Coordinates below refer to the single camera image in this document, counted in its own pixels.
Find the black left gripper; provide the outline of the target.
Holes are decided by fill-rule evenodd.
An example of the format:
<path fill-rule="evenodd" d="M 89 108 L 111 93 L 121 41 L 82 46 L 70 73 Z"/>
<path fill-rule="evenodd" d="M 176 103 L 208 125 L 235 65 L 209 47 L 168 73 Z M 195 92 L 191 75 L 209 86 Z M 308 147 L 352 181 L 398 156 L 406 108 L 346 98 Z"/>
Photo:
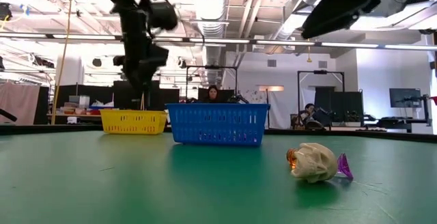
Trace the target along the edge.
<path fill-rule="evenodd" d="M 167 64 L 169 50 L 156 44 L 150 44 L 140 55 L 116 55 L 113 58 L 114 66 L 121 66 L 124 76 L 135 88 L 138 100 L 138 110 L 144 109 L 145 87 L 145 110 L 150 107 L 150 92 L 152 90 L 152 77 L 157 69 Z"/>

